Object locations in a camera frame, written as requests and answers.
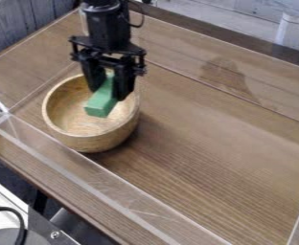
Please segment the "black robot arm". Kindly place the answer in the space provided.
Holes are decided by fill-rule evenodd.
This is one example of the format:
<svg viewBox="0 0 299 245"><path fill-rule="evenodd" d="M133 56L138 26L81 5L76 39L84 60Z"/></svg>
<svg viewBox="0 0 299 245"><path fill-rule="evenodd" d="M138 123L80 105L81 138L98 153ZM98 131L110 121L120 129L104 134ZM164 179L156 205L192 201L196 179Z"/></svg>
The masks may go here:
<svg viewBox="0 0 299 245"><path fill-rule="evenodd" d="M134 90L134 78L145 74L146 51L132 43L129 0L81 0L88 35L73 35L72 60L77 61L88 87L96 92L106 78L105 69L113 70L112 97L118 101Z"/></svg>

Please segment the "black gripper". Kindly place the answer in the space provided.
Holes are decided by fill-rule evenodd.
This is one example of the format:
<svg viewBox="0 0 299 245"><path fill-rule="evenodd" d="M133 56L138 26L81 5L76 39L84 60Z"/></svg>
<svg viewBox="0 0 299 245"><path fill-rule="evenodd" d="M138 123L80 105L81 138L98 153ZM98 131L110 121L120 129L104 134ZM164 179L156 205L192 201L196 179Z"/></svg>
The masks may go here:
<svg viewBox="0 0 299 245"><path fill-rule="evenodd" d="M113 97L122 101L134 90L134 76L145 73L146 52L132 43L128 3L81 3L78 6L85 35L73 35L72 60L80 62L88 87L96 92L105 81L102 66L113 67Z"/></svg>

